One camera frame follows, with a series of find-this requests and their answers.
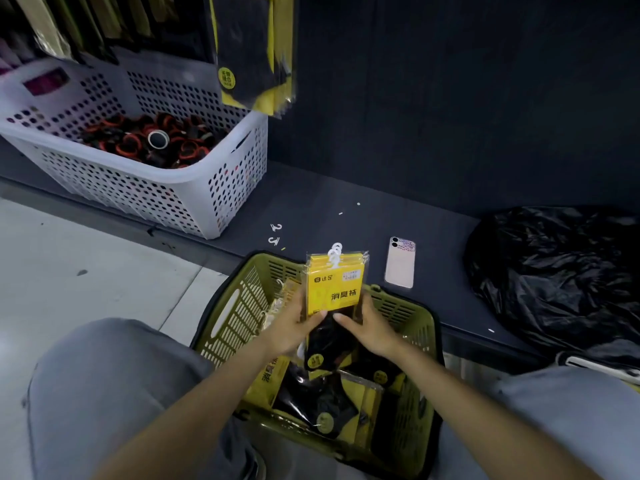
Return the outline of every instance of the white plastic hook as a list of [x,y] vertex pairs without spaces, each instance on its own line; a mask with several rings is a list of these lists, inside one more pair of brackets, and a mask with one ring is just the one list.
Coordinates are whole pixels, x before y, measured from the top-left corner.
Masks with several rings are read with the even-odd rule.
[[340,255],[342,254],[342,245],[340,242],[336,242],[331,246],[331,249],[327,253],[329,256],[329,262],[332,264],[331,269],[336,269],[340,264]]

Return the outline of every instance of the white plastic basket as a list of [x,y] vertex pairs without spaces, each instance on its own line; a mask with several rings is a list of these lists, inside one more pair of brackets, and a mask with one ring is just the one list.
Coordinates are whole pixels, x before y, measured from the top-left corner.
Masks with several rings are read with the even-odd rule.
[[[156,52],[118,50],[120,65],[41,59],[0,76],[0,134],[71,193],[206,239],[218,237],[267,170],[267,116],[220,103],[216,68]],[[62,87],[25,87],[61,68]],[[75,142],[117,113],[199,115],[230,133],[203,160],[160,169]]]

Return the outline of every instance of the smartphone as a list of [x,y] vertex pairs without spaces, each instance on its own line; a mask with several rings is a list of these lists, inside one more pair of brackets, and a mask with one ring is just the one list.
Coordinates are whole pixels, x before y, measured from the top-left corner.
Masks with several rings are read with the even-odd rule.
[[392,237],[389,239],[385,281],[391,285],[413,288],[415,242]]

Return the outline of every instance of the green shopping basket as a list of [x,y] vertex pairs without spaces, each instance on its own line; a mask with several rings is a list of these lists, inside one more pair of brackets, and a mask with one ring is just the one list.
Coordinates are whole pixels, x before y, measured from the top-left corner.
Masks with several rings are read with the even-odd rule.
[[[301,281],[304,263],[293,262],[266,251],[247,256],[220,286],[207,305],[191,348],[212,361],[216,367],[247,343],[287,278]],[[419,345],[440,363],[444,363],[440,326],[424,306],[395,296],[377,285],[365,286],[376,308],[391,325]],[[392,408],[383,405],[396,401]],[[401,396],[383,395],[374,429],[372,450],[329,440],[284,419],[242,401],[236,416],[258,422],[287,439],[303,444],[347,465],[383,479],[424,479],[431,471],[442,420],[418,388],[407,379]],[[385,412],[393,411],[391,417]]]

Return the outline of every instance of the person's left arm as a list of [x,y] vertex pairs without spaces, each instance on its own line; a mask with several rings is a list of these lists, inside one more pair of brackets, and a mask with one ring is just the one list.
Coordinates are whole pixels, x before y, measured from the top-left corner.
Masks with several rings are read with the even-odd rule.
[[322,322],[326,312],[298,322],[302,301],[299,292],[267,330],[124,444],[101,465],[93,480],[195,477],[260,370],[297,347]]

